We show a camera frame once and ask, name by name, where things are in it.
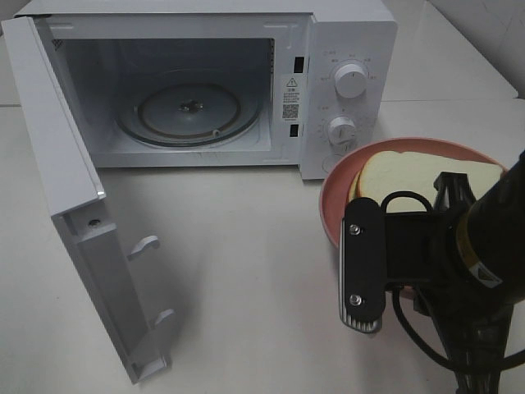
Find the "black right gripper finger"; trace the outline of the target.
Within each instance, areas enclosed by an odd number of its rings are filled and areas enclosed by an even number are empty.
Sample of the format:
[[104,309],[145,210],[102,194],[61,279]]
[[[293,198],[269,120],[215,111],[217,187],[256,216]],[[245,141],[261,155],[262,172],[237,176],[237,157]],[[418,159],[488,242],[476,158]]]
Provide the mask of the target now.
[[476,202],[467,173],[441,172],[433,185],[437,192],[433,208],[439,212],[444,212],[459,203],[471,206]]

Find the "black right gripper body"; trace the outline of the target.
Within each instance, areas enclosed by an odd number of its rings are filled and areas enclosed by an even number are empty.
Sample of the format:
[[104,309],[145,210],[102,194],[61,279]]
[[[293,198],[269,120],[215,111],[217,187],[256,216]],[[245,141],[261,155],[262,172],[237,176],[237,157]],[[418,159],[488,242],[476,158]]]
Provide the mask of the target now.
[[459,287],[455,230],[463,208],[385,215],[386,286]]

